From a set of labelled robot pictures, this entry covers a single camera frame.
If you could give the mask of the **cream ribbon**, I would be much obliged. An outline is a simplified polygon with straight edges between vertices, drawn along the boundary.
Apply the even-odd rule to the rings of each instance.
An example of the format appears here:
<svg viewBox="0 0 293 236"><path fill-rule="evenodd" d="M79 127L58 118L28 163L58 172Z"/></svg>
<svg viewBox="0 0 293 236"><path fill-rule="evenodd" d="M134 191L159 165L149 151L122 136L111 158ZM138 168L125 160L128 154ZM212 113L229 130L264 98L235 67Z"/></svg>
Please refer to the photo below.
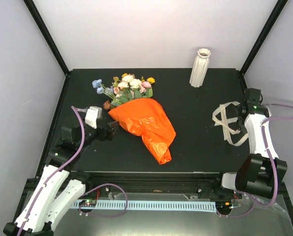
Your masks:
<svg viewBox="0 0 293 236"><path fill-rule="evenodd" d="M240 130L233 130L229 124L238 121L238 118L227 118L226 108L230 105L237 106L240 103L237 101L220 104L219 107L212 113L212 120L215 122L214 126L222 126L224 140L230 145L238 147L248 140L248 134L244 134L236 143L232 141L232 135L240 134Z"/></svg>

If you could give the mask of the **orange wrapping paper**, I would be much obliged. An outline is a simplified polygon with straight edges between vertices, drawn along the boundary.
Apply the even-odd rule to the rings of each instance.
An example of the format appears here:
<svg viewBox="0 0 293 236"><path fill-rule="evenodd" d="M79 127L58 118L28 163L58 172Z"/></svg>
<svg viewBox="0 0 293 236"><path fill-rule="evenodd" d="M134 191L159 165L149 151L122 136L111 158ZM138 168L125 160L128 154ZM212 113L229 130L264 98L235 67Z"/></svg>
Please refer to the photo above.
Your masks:
<svg viewBox="0 0 293 236"><path fill-rule="evenodd" d="M128 101L108 114L127 132L140 136L158 164L171 161L170 145L176 132L162 106L154 99Z"/></svg>

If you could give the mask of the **artificial flower bunch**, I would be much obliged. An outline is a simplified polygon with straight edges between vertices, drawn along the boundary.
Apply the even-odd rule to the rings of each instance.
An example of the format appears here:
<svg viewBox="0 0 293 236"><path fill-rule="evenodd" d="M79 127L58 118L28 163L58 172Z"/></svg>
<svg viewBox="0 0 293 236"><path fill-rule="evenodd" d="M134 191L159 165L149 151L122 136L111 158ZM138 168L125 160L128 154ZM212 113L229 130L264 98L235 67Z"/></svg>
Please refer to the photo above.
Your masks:
<svg viewBox="0 0 293 236"><path fill-rule="evenodd" d="M92 86L97 94L104 94L110 100L103 104L105 110L111 110L120 105L140 98L153 96L152 85L156 82L153 77L137 79L134 74L124 73L121 78L113 77L111 86L103 85L102 80L94 80Z"/></svg>

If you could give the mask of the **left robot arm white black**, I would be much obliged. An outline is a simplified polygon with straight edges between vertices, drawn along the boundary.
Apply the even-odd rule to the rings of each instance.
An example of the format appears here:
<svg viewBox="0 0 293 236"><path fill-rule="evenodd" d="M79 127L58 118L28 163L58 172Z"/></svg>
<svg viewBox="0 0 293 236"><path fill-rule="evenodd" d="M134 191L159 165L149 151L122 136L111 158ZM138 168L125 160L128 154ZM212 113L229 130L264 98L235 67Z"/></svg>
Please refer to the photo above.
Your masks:
<svg viewBox="0 0 293 236"><path fill-rule="evenodd" d="M66 120L61 135L49 151L46 164L29 202L15 222L7 223L7 236L52 236L60 220L82 195L95 189L90 174L72 173L81 154L94 140L112 140L119 122L96 129L78 121Z"/></svg>

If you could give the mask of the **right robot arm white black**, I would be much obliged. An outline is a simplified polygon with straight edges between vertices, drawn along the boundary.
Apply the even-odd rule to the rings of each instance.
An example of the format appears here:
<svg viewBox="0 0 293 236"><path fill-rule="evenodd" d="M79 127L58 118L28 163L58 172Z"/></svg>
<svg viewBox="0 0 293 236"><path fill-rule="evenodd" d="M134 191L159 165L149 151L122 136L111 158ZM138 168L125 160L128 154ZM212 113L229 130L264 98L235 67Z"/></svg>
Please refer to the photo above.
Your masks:
<svg viewBox="0 0 293 236"><path fill-rule="evenodd" d="M250 154L236 174L225 173L213 185L213 194L226 197L231 190L275 200L287 171L287 163L279 159L269 131L271 112L262 105L261 90L247 88L242 103L235 105L237 127L248 136Z"/></svg>

